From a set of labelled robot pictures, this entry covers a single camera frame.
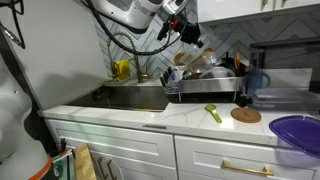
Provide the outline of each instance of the kitchen sink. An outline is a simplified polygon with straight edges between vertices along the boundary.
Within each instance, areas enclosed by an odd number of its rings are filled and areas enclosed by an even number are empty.
[[[168,103],[162,86],[102,86],[66,105],[162,112]]]

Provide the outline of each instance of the wall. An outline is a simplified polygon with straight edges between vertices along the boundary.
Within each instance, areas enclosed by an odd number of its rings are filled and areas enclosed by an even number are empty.
[[[111,0],[113,4],[124,10],[128,9],[131,1],[132,0]],[[187,4],[189,21],[196,22],[196,12],[196,0],[190,0]],[[142,35],[133,34],[108,19],[104,18],[104,22],[107,24],[107,27],[111,29],[111,32],[126,31],[132,35],[138,49],[141,51],[153,50],[164,44],[164,41],[159,42],[156,40],[158,32],[162,26],[162,22],[158,17],[152,21],[147,33]],[[111,75],[108,50],[105,46],[105,42],[108,40],[108,37],[104,35],[97,23],[96,29],[100,38],[99,41],[104,61],[106,62],[108,73]],[[214,46],[216,55],[219,59],[225,55],[226,51],[229,51],[230,55],[233,55],[235,50],[240,52],[242,58],[248,59],[248,47],[254,42],[320,37],[320,11],[317,10],[291,15],[269,16],[234,23],[206,25],[201,27],[201,31],[203,34],[203,41],[209,42]],[[148,74],[151,75],[152,78],[158,78],[168,66],[173,66],[172,61],[174,55],[182,51],[184,47],[186,47],[186,44],[177,42],[172,45],[172,47],[158,55],[140,57],[140,65],[143,71],[148,68]],[[111,46],[111,55],[115,61],[120,59],[130,59],[133,57],[132,54],[128,54],[119,47],[114,47],[114,45]],[[134,68],[131,68],[131,76],[136,77]]]

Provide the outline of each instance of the marble countertop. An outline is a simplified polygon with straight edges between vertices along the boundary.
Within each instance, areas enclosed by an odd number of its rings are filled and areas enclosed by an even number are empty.
[[[218,124],[204,109],[206,104],[169,103],[160,113],[57,106],[39,114],[50,119],[281,147],[291,146],[277,138],[269,129],[269,123],[283,116],[308,115],[293,112],[261,112],[260,122],[243,123],[230,115],[231,110],[238,107],[237,105],[233,103],[215,105],[222,119],[221,124]]]

